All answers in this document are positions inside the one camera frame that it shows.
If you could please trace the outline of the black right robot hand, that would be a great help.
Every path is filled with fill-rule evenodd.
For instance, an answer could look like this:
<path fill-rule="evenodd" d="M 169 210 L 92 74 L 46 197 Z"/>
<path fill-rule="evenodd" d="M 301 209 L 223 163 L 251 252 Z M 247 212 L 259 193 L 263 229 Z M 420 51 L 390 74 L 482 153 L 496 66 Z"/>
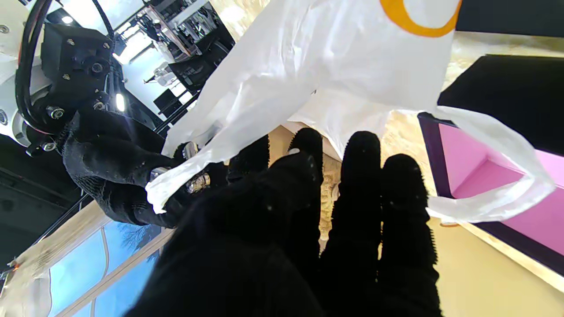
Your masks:
<path fill-rule="evenodd" d="M 195 156 L 193 142 L 180 144 L 172 157 L 161 154 L 164 138 L 139 121 L 115 112 L 83 108 L 58 136 L 59 152 L 72 180 L 107 217 L 131 225 L 177 227 L 192 203 L 208 189 L 221 188 L 268 168 L 268 135 L 229 160 L 212 163 L 169 198 L 157 214 L 146 186 L 160 174 Z"/>

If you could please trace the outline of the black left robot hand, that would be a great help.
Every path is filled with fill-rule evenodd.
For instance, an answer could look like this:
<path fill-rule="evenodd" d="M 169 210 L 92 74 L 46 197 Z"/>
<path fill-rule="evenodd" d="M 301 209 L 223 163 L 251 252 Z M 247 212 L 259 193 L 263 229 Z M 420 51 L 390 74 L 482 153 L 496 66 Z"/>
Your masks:
<path fill-rule="evenodd" d="M 428 192 L 416 160 L 345 147 L 319 245 L 323 138 L 294 134 L 270 167 L 196 200 L 127 317 L 441 317 Z"/>

